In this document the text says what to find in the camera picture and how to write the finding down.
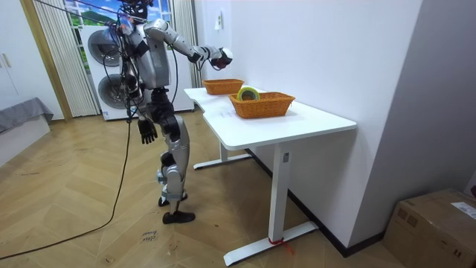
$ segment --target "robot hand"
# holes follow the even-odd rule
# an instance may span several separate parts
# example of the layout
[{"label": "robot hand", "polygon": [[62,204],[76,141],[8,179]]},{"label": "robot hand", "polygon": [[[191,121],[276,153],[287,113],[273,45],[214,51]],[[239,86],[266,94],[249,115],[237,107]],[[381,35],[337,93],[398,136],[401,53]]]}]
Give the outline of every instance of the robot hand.
[{"label": "robot hand", "polygon": [[157,138],[157,131],[155,130],[154,123],[149,119],[139,119],[137,125],[139,127],[139,132],[141,133],[142,144],[152,143],[155,138]]},{"label": "robot hand", "polygon": [[219,48],[219,51],[222,56],[217,59],[212,59],[210,63],[212,66],[217,67],[221,70],[231,63],[231,61],[233,60],[233,54],[228,48]]}]

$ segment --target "wicker basket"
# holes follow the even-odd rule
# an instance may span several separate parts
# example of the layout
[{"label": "wicker basket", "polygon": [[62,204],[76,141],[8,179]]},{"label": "wicker basket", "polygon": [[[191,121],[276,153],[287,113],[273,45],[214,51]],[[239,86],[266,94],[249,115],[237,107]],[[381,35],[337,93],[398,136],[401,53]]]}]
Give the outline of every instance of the wicker basket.
[{"label": "wicker basket", "polygon": [[244,81],[238,79],[203,80],[203,85],[210,95],[238,93]]},{"label": "wicker basket", "polygon": [[228,96],[241,118],[267,118],[285,115],[295,99],[279,92],[260,93],[259,100],[237,100],[237,94]]}]

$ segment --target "tape roll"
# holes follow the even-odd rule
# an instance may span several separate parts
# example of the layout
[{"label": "tape roll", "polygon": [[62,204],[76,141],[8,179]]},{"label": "tape roll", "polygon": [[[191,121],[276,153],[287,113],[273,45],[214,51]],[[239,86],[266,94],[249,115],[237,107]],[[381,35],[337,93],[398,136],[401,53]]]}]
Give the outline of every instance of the tape roll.
[{"label": "tape roll", "polygon": [[242,87],[237,94],[238,101],[257,101],[260,99],[260,93],[250,86]]}]

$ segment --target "curtain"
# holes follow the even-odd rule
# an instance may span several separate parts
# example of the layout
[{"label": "curtain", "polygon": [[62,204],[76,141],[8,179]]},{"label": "curtain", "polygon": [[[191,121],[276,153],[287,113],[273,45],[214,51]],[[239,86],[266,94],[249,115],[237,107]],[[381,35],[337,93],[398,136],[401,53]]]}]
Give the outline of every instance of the curtain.
[{"label": "curtain", "polygon": [[[181,34],[191,45],[197,45],[195,14],[192,0],[170,0],[172,23],[177,33]],[[195,64],[189,63],[192,86],[201,87],[202,79]]]},{"label": "curtain", "polygon": [[[43,0],[65,9],[62,0]],[[45,33],[59,80],[65,91],[73,117],[98,115],[99,106],[89,84],[66,12],[33,1]]]}]

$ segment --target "herringbone floor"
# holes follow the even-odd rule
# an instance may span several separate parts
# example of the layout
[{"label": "herringbone floor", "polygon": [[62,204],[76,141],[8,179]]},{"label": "herringbone floor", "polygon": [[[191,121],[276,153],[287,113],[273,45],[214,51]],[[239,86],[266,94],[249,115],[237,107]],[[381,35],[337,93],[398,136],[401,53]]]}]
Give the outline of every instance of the herringbone floor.
[{"label": "herringbone floor", "polygon": [[[123,190],[111,224],[39,252],[0,261],[0,267],[224,267],[222,256],[267,237],[271,180],[251,159],[195,171],[217,159],[218,141],[201,112],[182,114],[191,138],[181,210],[196,220],[164,226],[155,181],[162,140],[140,143],[136,123]],[[125,121],[100,116],[56,122],[51,132],[0,167],[0,256],[33,249],[100,226],[109,219],[126,143]],[[307,221],[288,201],[286,228]],[[402,267],[380,243],[343,259],[320,232],[236,267]]]}]

